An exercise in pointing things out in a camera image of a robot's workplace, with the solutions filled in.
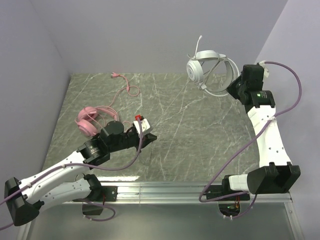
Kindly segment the pink headset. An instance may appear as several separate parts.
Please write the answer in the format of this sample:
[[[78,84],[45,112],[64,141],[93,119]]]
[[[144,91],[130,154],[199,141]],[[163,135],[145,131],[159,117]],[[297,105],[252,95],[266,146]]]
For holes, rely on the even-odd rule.
[[[93,137],[98,133],[98,127],[101,129],[107,126],[105,117],[102,113],[111,117],[114,121],[120,121],[119,113],[113,108],[113,105],[120,93],[126,91],[130,97],[137,97],[141,89],[137,85],[130,85],[129,80],[123,74],[111,73],[111,78],[122,78],[125,81],[125,87],[120,88],[114,95],[109,105],[86,106],[74,119],[77,128],[87,137]]]

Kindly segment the white headset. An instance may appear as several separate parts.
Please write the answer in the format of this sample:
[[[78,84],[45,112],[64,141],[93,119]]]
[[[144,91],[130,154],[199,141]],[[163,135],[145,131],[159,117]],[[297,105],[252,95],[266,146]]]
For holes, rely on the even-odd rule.
[[[240,76],[237,64],[225,54],[214,50],[199,51],[199,44],[202,35],[198,37],[193,55],[188,55],[186,72],[188,78],[197,86],[200,91],[213,97],[225,97],[228,95],[227,88]],[[226,69],[226,78],[222,86],[217,89],[207,87],[207,81],[215,70],[224,64]]]

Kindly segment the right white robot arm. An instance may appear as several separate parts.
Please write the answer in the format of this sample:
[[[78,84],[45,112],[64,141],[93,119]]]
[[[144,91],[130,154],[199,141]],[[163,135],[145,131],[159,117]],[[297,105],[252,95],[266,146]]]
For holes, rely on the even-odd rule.
[[[264,79],[269,76],[268,61],[243,66],[241,75],[227,88],[227,92],[244,105],[254,129],[254,142],[259,152],[259,167],[247,174],[226,175],[223,188],[230,192],[285,194],[301,175],[298,165],[288,156],[278,128],[271,91],[264,90]]]

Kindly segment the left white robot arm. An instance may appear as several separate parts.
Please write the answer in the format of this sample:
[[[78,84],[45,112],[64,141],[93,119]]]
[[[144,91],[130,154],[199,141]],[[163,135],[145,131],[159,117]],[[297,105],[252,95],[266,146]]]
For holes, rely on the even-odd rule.
[[[108,193],[92,169],[102,170],[111,154],[135,148],[134,158],[123,169],[130,167],[141,150],[157,140],[146,118],[137,119],[128,130],[119,121],[110,121],[99,133],[87,140],[69,156],[33,176],[5,182],[3,204],[7,205],[12,225],[19,227],[34,220],[40,212],[70,201],[92,204],[107,199]]]

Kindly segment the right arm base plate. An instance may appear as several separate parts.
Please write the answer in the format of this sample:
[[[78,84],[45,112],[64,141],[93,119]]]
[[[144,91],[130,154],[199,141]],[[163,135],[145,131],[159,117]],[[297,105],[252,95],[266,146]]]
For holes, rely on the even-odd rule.
[[[205,192],[204,197],[206,200],[211,200],[215,198],[219,198],[225,195],[231,195],[235,193],[242,193],[241,190],[230,190],[226,187],[223,187],[222,185],[211,185]],[[229,197],[224,197],[222,199],[218,199],[217,201],[249,201],[251,199],[250,195],[248,193],[240,194],[240,195],[234,195]]]

